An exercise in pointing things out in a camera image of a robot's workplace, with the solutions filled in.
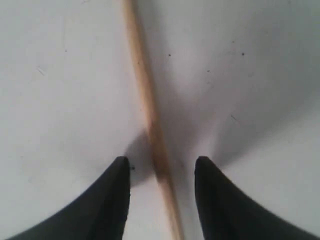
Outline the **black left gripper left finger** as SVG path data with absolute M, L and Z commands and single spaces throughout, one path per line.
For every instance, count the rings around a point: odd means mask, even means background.
M 131 196 L 130 162 L 118 156 L 66 207 L 13 240 L 121 240 Z

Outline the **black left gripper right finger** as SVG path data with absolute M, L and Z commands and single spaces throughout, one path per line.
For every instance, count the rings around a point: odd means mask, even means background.
M 248 197 L 207 156 L 195 162 L 194 192 L 206 240 L 318 239 Z

